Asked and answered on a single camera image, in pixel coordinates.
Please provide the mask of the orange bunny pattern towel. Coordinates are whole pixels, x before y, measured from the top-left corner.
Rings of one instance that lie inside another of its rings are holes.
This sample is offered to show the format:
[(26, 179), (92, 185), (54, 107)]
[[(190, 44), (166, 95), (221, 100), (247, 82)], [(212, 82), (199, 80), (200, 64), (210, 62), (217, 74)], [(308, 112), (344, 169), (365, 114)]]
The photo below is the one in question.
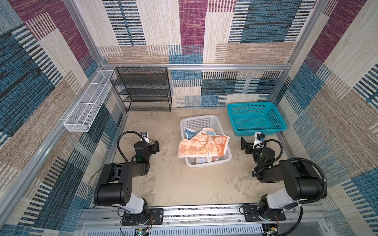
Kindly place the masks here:
[(226, 154), (230, 137), (209, 135), (200, 131), (190, 140), (183, 139), (178, 148), (178, 158), (222, 157)]

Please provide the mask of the white plastic laundry basket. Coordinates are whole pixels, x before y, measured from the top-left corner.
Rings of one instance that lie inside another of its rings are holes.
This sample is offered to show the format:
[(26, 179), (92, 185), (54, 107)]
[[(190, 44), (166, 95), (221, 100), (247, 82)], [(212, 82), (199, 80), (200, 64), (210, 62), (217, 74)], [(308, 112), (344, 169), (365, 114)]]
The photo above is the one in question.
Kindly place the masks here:
[(224, 134), (217, 116), (205, 115), (180, 121), (181, 137), (177, 157), (189, 167), (208, 167), (232, 159), (230, 137)]

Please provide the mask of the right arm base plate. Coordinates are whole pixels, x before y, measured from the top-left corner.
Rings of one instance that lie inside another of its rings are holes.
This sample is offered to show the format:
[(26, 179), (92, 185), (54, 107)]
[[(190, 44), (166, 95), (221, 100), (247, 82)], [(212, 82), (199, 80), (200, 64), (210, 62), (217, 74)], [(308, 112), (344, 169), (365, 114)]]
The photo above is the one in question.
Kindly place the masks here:
[(258, 204), (242, 204), (239, 207), (239, 211), (247, 222), (286, 220), (283, 210), (270, 209), (265, 206), (260, 207)]

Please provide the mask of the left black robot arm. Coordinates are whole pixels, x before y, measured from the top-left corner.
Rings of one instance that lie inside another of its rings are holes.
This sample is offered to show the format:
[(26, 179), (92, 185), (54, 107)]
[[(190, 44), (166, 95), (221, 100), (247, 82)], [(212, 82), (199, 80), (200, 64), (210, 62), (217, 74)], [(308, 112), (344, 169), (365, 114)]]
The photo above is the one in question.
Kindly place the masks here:
[[(134, 144), (135, 155), (128, 160), (120, 147), (120, 140), (126, 134), (135, 134), (139, 141)], [(153, 222), (145, 199), (132, 193), (135, 177), (149, 173), (151, 156), (159, 152), (159, 143), (148, 136), (148, 132), (126, 131), (117, 139), (117, 150), (125, 162), (104, 165), (94, 190), (93, 201), (97, 206), (116, 207), (124, 211), (121, 225), (146, 225)]]

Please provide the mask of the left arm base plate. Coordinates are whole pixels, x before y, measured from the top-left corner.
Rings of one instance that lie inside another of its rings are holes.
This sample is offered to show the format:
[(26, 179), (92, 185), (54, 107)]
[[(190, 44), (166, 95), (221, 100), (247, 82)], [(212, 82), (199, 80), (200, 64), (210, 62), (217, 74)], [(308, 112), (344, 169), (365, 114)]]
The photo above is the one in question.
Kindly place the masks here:
[(142, 213), (130, 214), (124, 212), (121, 225), (122, 226), (147, 226), (162, 225), (164, 216), (163, 208), (151, 208), (143, 210)]

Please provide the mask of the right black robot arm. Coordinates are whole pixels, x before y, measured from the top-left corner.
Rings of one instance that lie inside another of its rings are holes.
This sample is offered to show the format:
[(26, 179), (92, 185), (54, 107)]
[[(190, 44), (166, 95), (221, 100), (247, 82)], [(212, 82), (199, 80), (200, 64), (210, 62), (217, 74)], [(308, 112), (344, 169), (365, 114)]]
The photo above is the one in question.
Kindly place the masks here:
[(243, 204), (239, 211), (247, 222), (284, 220), (284, 211), (324, 199), (327, 179), (321, 168), (305, 158), (281, 160), (283, 146), (278, 140), (255, 134), (253, 143), (241, 138), (241, 150), (253, 156), (252, 177), (260, 183), (283, 182), (280, 190), (265, 194), (257, 204)]

